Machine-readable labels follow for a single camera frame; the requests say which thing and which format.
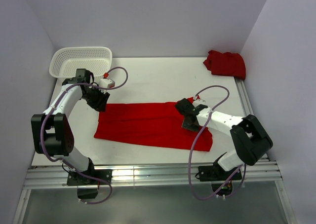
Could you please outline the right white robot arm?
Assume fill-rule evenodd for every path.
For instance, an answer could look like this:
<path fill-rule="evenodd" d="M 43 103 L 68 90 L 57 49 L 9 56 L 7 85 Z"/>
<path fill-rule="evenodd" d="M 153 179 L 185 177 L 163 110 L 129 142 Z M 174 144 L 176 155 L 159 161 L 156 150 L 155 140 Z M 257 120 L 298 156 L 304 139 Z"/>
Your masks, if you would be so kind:
<path fill-rule="evenodd" d="M 197 99 L 192 103 L 182 99 L 175 105 L 184 117 L 182 127 L 197 132 L 192 147 L 205 129 L 215 129 L 231 137 L 234 148 L 224 153 L 213 163 L 214 175 L 225 179 L 234 168 L 242 165 L 253 166 L 272 147 L 273 142 L 258 120 L 252 114 L 246 117 L 218 112 Z"/>

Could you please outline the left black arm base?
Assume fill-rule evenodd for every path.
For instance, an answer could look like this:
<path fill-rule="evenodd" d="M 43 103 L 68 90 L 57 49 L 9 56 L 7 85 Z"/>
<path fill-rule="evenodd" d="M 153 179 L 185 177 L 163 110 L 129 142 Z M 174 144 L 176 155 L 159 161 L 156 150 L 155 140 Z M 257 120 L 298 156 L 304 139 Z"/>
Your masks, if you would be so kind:
<path fill-rule="evenodd" d="M 107 201 L 112 196 L 112 169 L 95 169 L 94 165 L 90 164 L 88 170 L 78 172 L 74 168 L 67 171 L 63 165 L 62 167 L 68 173 L 66 186 L 77 187 L 79 202 L 95 205 Z M 104 199 L 95 201 L 101 185 L 107 185 L 110 189 L 109 193 Z"/>

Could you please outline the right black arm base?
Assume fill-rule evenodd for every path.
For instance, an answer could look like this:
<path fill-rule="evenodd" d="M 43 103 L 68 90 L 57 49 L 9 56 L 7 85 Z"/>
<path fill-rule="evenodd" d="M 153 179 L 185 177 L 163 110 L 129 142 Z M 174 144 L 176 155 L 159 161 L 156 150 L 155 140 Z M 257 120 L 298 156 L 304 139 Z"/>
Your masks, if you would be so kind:
<path fill-rule="evenodd" d="M 237 167 L 230 171 L 223 170 L 219 165 L 199 166 L 195 178 L 200 182 L 219 182 L 225 181 L 235 170 L 237 172 L 228 180 L 228 182 L 217 193 L 219 196 L 231 195 L 233 193 L 233 181 L 244 181 L 244 175 Z"/>

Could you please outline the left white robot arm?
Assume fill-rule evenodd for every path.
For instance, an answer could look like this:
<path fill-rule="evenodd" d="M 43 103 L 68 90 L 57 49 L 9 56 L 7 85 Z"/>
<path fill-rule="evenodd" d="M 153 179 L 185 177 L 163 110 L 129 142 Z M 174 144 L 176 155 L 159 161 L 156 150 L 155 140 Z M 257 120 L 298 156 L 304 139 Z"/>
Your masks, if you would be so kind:
<path fill-rule="evenodd" d="M 72 170 L 79 171 L 78 178 L 84 184 L 96 179 L 96 171 L 90 158 L 75 148 L 75 139 L 68 117 L 76 103 L 83 99 L 97 112 L 106 110 L 110 94 L 94 85 L 94 75 L 87 69 L 77 69 L 73 78 L 65 79 L 58 97 L 42 114 L 31 118 L 35 151 L 44 154 L 52 162 L 63 161 Z"/>

